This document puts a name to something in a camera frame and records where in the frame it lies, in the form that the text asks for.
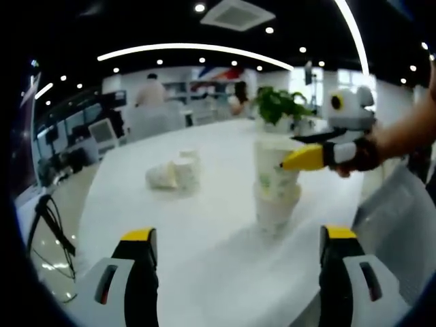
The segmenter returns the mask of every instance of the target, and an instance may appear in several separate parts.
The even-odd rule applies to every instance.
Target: white chair
[[[98,158],[101,160],[109,150],[118,147],[119,140],[109,119],[102,119],[88,126],[89,132],[97,143]]]
[[[354,230],[365,253],[388,267],[413,305],[436,271],[436,207],[424,184],[399,165],[361,204]]]
[[[166,111],[154,106],[139,106],[126,110],[126,123],[129,128],[128,140],[135,142],[167,132]]]
[[[194,126],[200,126],[215,122],[214,112],[204,100],[194,100],[188,107],[188,110],[192,110],[192,123]]]

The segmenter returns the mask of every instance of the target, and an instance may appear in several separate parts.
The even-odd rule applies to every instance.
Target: ceiling
[[[157,67],[198,65],[205,57],[209,65],[230,65],[238,60],[244,67],[260,63],[236,55],[203,50],[156,50],[97,61],[97,56],[146,44],[191,42],[216,44],[256,52],[290,65],[308,60],[325,61],[325,69],[360,69],[358,53],[344,18],[333,0],[249,0],[276,15],[245,32],[201,25],[200,20],[219,0],[201,0],[206,11],[193,8],[199,1],[151,0],[69,0],[30,3],[30,19],[35,37],[23,45],[25,64],[37,59],[42,85],[55,83],[50,90],[52,103],[77,93],[76,85],[98,85],[114,67],[121,73]],[[408,86],[426,84],[429,79],[429,54],[421,47],[421,37],[405,18],[384,0],[347,0],[356,19],[367,52],[370,72],[377,77]],[[272,27],[273,34],[265,33]],[[300,53],[299,48],[307,48]],[[411,72],[409,66],[418,70]],[[262,63],[264,70],[279,69]],[[67,80],[61,82],[60,76]],[[29,76],[26,70],[22,76]]]

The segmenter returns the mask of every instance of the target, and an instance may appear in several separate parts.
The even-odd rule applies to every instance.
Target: white paper cup
[[[200,173],[200,155],[198,154],[198,151],[195,149],[183,149],[180,150],[178,153],[180,158],[189,158],[195,161],[197,174]]]
[[[177,188],[182,192],[194,191],[198,187],[196,162],[193,159],[178,158],[174,160]]]
[[[174,163],[163,163],[147,170],[145,179],[151,188],[174,189],[177,187]]]
[[[268,201],[284,201],[295,191],[299,170],[284,170],[280,163],[300,143],[289,138],[266,138],[255,142],[256,183],[260,196]]]
[[[271,235],[277,234],[289,222],[292,212],[300,199],[301,188],[297,185],[294,197],[283,202],[265,200],[259,193],[259,187],[254,185],[256,204],[256,221],[260,228]]]

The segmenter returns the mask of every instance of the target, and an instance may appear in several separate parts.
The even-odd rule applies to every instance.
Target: air conditioning vent
[[[208,11],[201,23],[242,32],[274,18],[273,13],[251,3],[223,0]]]

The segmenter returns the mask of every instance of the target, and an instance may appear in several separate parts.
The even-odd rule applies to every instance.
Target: person
[[[135,107],[158,106],[165,102],[165,87],[157,80],[156,74],[147,76],[147,83],[138,92]]]
[[[436,64],[431,61],[430,65],[431,80],[425,96],[400,121],[387,128],[373,129],[355,158],[332,167],[340,176],[348,177],[354,170],[372,170],[387,159],[412,153],[418,147],[436,141]],[[432,185],[436,183],[435,179],[433,174]]]
[[[247,83],[237,82],[234,85],[234,95],[229,96],[228,103],[233,116],[249,116],[251,101],[247,96]]]

